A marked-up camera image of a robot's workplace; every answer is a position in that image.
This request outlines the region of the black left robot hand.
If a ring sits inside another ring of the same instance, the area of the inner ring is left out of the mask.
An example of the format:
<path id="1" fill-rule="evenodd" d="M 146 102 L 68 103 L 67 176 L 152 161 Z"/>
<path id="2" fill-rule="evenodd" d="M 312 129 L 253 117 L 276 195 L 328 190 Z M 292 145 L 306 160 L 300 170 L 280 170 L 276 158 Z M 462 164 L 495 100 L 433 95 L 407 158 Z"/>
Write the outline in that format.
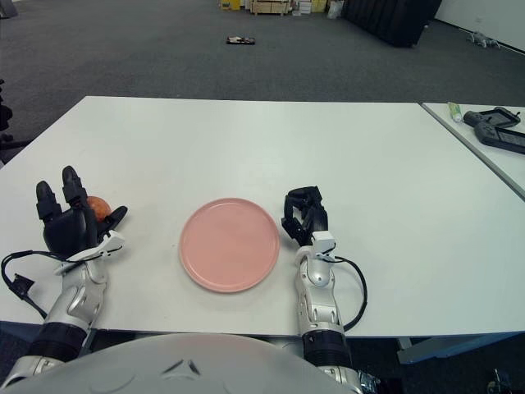
<path id="1" fill-rule="evenodd" d="M 62 210 L 46 181 L 36 186 L 37 212 L 44 224 L 43 238 L 48 250 L 64 258 L 98 246 L 114 230 L 128 212 L 126 206 L 103 210 L 95 198 L 87 194 L 75 169 L 62 170 L 62 192 L 69 204 Z"/>

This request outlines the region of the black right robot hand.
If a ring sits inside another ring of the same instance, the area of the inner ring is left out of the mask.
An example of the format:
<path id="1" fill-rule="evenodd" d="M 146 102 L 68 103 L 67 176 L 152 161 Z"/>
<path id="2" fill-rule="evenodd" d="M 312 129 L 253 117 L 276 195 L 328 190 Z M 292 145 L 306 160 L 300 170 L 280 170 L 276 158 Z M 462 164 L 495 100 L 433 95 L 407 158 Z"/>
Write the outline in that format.
<path id="1" fill-rule="evenodd" d="M 317 186 L 294 189 L 285 196 L 281 225 L 300 246 L 311 245 L 314 232 L 328 230 L 328 216 Z"/>

